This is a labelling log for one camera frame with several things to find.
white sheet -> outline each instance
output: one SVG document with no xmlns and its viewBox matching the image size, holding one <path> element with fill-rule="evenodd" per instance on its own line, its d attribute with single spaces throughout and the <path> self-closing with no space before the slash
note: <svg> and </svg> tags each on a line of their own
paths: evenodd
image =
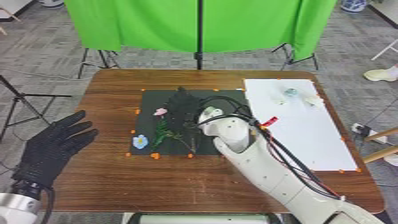
<svg viewBox="0 0 398 224">
<path fill-rule="evenodd" d="M 296 88 L 299 96 L 285 96 L 285 90 Z M 276 116 L 273 134 L 289 147 L 310 169 L 317 171 L 356 170 L 353 154 L 342 141 L 326 105 L 312 107 L 305 99 L 317 96 L 317 89 L 308 79 L 248 79 L 246 97 L 253 114 L 264 122 Z"/>
</svg>

wooden table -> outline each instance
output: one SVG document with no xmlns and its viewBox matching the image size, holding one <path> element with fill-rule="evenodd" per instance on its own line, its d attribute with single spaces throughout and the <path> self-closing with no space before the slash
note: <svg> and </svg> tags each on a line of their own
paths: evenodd
<svg viewBox="0 0 398 224">
<path fill-rule="evenodd" d="M 317 172 L 326 184 L 374 213 L 385 201 L 337 111 L 308 72 L 102 70 L 79 109 L 100 129 L 58 180 L 58 211 L 289 212 L 221 156 L 127 157 L 143 89 L 237 89 L 244 78 L 312 79 L 363 172 Z"/>
</svg>

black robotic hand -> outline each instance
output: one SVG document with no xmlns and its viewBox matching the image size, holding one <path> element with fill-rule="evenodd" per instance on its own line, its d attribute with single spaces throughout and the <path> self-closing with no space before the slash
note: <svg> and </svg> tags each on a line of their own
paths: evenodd
<svg viewBox="0 0 398 224">
<path fill-rule="evenodd" d="M 95 141 L 99 130 L 86 131 L 93 122 L 79 123 L 86 111 L 54 122 L 27 142 L 15 180 L 26 180 L 52 187 L 74 155 Z"/>
</svg>

gray carpet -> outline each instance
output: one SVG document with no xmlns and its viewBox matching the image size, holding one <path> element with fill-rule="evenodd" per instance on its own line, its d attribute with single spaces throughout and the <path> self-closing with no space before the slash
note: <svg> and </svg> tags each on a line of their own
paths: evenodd
<svg viewBox="0 0 398 224">
<path fill-rule="evenodd" d="M 0 74 L 24 92 L 74 95 L 74 99 L 58 100 L 49 111 L 49 120 L 58 120 L 79 106 L 97 68 L 90 67 L 86 69 L 84 78 L 88 80 L 84 81 L 29 76 L 15 72 L 75 78 L 84 53 L 67 9 L 49 10 L 35 5 L 24 13 L 22 19 L 22 23 L 3 23 L 10 36 L 0 36 Z M 398 30 L 392 28 L 370 10 L 358 15 L 351 15 L 337 8 L 317 49 L 321 71 L 315 71 L 312 61 L 287 68 L 287 70 L 305 70 L 317 73 L 347 128 L 356 122 L 367 123 L 372 120 L 398 96 L 398 82 L 374 83 L 361 76 L 365 71 L 388 68 L 398 62 L 398 55 L 393 51 L 385 54 L 377 61 L 370 61 L 397 38 Z M 207 54 L 205 68 L 280 70 L 285 62 L 283 52 L 273 54 L 271 50 Z M 127 47 L 116 59 L 123 68 L 196 68 L 196 61 L 189 53 Z M 95 52 L 91 52 L 90 60 L 100 63 Z M 0 93 L 3 124 L 13 97 L 3 86 Z M 35 104 L 43 105 L 45 101 L 36 99 Z M 29 116 L 26 108 L 19 107 L 20 110 L 17 120 Z M 397 114 L 398 103 L 370 123 L 376 130 L 386 130 L 397 126 Z M 33 122 L 8 132 L 0 144 L 0 158 L 10 167 L 17 165 L 20 160 L 22 140 L 29 139 L 43 128 L 45 124 Z M 385 147 L 374 143 L 365 144 L 360 149 L 361 154 L 369 155 Z M 398 223 L 398 167 L 393 167 L 383 160 L 372 163 L 369 167 L 385 193 L 390 216 Z M 8 189 L 10 176 L 11 172 L 0 176 L 0 190 Z M 122 214 L 56 213 L 51 223 L 100 224 L 120 223 L 120 220 Z"/>
</svg>

white wall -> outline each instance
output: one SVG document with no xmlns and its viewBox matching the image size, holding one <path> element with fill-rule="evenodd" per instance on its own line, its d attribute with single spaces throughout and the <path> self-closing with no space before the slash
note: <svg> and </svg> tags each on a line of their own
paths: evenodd
<svg viewBox="0 0 398 224">
<path fill-rule="evenodd" d="M 398 24 L 398 0 L 385 0 L 385 3 L 374 3 L 374 6 Z"/>
<path fill-rule="evenodd" d="M 0 0 L 0 5 L 11 13 L 17 13 L 31 2 L 33 0 Z M 0 10 L 0 19 L 4 18 L 8 19 L 10 15 L 6 14 L 4 10 Z"/>
</svg>

